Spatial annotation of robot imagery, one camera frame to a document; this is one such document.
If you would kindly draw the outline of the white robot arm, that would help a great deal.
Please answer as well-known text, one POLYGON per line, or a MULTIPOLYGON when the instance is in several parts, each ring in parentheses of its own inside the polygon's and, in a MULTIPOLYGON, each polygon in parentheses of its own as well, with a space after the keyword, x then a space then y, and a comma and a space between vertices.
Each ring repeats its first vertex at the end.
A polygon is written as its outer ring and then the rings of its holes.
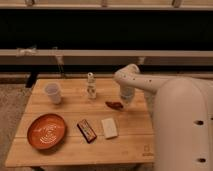
POLYGON ((135 64, 118 70, 114 79, 125 103, 135 89, 155 94, 155 171, 213 171, 213 81, 143 75, 135 64))

